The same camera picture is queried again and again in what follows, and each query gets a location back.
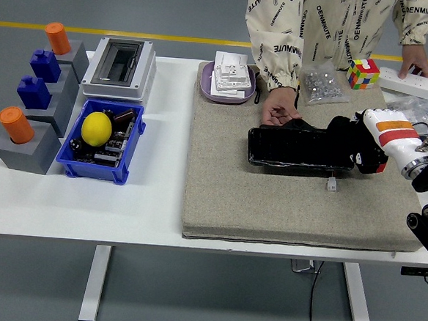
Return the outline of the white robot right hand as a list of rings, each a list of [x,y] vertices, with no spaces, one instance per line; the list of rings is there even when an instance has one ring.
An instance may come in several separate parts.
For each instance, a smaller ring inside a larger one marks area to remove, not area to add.
[[[413,180],[428,164],[428,151],[407,117],[389,109],[367,109],[356,113],[352,121],[366,128],[366,136],[387,157],[396,161],[401,175]]]

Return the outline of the person's left hand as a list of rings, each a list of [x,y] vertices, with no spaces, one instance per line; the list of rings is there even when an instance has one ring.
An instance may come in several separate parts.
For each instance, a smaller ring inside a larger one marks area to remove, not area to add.
[[[428,57],[424,45],[402,46],[402,67],[399,78],[407,78],[408,73],[428,78]]]

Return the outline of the person's right hand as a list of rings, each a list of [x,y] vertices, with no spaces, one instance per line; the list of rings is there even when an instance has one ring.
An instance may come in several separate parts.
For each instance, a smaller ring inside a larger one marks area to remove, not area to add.
[[[262,105],[262,124],[282,126],[302,116],[295,107],[297,92],[291,87],[272,89]]]

